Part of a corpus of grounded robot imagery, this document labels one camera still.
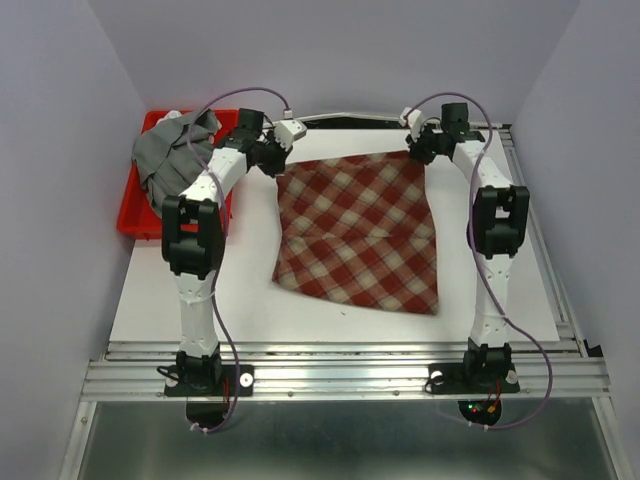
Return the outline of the red plaid skirt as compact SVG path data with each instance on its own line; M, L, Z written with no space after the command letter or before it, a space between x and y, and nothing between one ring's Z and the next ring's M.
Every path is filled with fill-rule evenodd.
M306 161L276 184L275 284L336 304L437 314L436 227L422 164L405 151Z

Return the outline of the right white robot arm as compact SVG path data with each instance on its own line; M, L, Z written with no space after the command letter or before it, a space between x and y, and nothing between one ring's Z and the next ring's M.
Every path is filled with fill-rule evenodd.
M491 137L473 131L466 103L442 106L438 131L418 108L400 123L409 128L409 156L425 165L447 157L469 183L466 236L477 272L475 314L463 359L429 368L434 395L519 391L507 335L510 270L526 237L530 193L503 174L488 154Z

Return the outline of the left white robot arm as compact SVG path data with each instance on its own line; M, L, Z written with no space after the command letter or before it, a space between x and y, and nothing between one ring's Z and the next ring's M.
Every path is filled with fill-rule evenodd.
M168 397L244 395L251 386L240 364L222 363L219 337L227 332L215 305L215 288L228 231L227 197L253 167L283 173L294 143L306 128L290 109L269 122L241 109L236 126L203 160L203 170L181 193L162 204L161 250L177 285L181 340L173 365L160 367Z

